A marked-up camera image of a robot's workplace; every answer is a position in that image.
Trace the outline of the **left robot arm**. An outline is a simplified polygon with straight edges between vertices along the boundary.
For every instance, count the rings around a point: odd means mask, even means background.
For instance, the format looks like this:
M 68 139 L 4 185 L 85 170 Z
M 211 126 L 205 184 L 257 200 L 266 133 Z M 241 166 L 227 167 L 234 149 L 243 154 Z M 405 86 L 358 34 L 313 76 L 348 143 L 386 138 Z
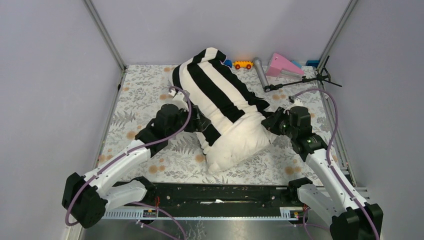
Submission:
M 133 167 L 163 150 L 179 133 L 200 133 L 210 124 L 211 120 L 190 101 L 188 92 L 175 91 L 171 102 L 162 105 L 116 156 L 83 175 L 74 172 L 67 177 L 61 202 L 66 209 L 66 225 L 80 224 L 87 229 L 109 210 L 133 202 L 152 204 L 155 192 L 146 180 L 136 178 L 120 186 L 115 184 Z

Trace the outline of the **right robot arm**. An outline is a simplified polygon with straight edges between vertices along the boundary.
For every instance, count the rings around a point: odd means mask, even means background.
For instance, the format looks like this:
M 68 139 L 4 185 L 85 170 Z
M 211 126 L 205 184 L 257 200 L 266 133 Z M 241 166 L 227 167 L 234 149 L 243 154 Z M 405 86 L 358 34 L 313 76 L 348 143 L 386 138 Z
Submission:
M 343 175 L 330 155 L 330 147 L 313 132 L 306 107 L 280 107 L 261 123 L 271 133 L 290 139 L 294 152 L 315 172 L 327 191 L 327 195 L 322 194 L 305 177 L 292 180 L 286 193 L 291 205 L 307 205 L 328 225 L 334 240 L 381 238 L 381 207 L 368 203 Z

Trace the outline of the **cream white pillow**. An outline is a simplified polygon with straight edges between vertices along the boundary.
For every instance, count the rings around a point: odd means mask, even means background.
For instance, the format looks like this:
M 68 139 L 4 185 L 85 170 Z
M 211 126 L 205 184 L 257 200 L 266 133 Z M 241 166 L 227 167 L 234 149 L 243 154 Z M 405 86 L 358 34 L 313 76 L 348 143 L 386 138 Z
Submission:
M 214 175 L 228 170 L 271 145 L 277 136 L 262 125 L 264 119 L 257 111 L 246 113 L 212 146 L 209 146 L 202 133 L 197 132 L 208 173 Z

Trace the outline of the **black white striped pillowcase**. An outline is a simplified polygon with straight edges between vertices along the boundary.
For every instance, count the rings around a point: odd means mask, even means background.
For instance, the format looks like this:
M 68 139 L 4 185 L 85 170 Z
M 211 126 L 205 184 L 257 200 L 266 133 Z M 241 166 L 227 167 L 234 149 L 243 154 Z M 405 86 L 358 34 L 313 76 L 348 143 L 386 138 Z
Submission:
M 211 121 L 206 130 L 196 134 L 205 155 L 235 123 L 250 116 L 262 121 L 271 115 L 267 111 L 269 102 L 248 90 L 224 65 L 226 59 L 220 50 L 208 47 L 179 64 L 168 76 L 170 84 L 188 92 L 190 102 Z

